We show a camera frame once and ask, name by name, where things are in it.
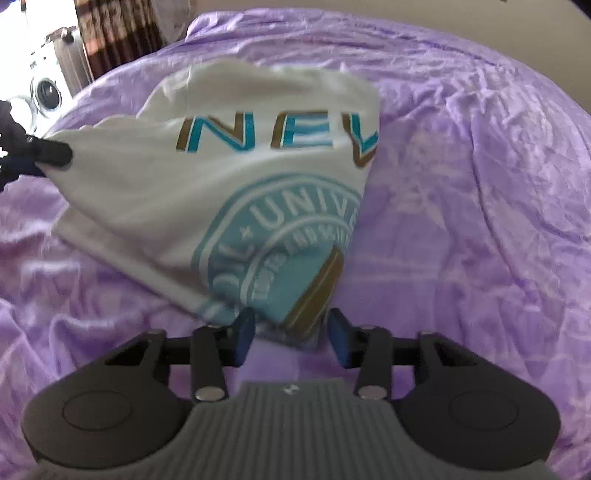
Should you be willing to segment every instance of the metal screw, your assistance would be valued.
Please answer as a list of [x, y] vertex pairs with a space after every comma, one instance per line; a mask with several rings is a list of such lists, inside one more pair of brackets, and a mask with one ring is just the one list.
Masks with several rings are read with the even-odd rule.
[[220, 387], [202, 387], [195, 392], [195, 398], [199, 401], [214, 402], [226, 396], [226, 392]]
[[383, 400], [388, 396], [388, 392], [379, 385], [366, 385], [359, 389], [357, 395], [363, 400]]

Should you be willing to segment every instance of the brown curtain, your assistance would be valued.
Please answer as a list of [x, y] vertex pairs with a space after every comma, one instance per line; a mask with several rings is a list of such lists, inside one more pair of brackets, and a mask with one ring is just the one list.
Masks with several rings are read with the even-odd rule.
[[151, 0], [74, 0], [74, 3], [95, 80], [163, 46]]

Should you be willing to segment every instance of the washing machine door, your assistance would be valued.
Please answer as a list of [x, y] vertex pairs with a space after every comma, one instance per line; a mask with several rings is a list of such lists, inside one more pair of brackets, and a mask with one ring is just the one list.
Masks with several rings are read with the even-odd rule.
[[12, 106], [10, 113], [16, 123], [21, 125], [27, 135], [37, 130], [37, 107], [33, 99], [27, 95], [16, 95], [7, 100]]
[[56, 82], [49, 77], [41, 76], [32, 80], [31, 97], [39, 113], [45, 118], [49, 118], [61, 107], [61, 91]]

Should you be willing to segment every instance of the wrinkled fabric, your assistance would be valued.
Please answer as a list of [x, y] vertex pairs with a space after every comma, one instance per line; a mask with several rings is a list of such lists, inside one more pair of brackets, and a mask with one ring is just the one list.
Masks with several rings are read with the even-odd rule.
[[[562, 429], [549, 465], [591, 470], [591, 117], [551, 81], [431, 30], [314, 10], [198, 17], [187, 38], [111, 72], [55, 127], [136, 113], [166, 75], [234, 56], [351, 72], [382, 96], [381, 142], [333, 299], [353, 323], [441, 332], [545, 391]], [[19, 429], [48, 383], [149, 328], [199, 325], [51, 226], [66, 207], [44, 179], [0, 196], [0, 478], [34, 466]], [[395, 395], [411, 387], [395, 370]], [[244, 380], [343, 376], [326, 341], [256, 340]], [[186, 394], [186, 368], [172, 386]]]

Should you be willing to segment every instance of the white wall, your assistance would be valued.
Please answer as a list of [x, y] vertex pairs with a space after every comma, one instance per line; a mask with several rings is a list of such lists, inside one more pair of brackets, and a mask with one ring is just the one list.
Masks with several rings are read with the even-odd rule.
[[469, 38], [528, 64], [591, 112], [591, 20], [569, 0], [193, 0], [199, 12], [311, 7]]

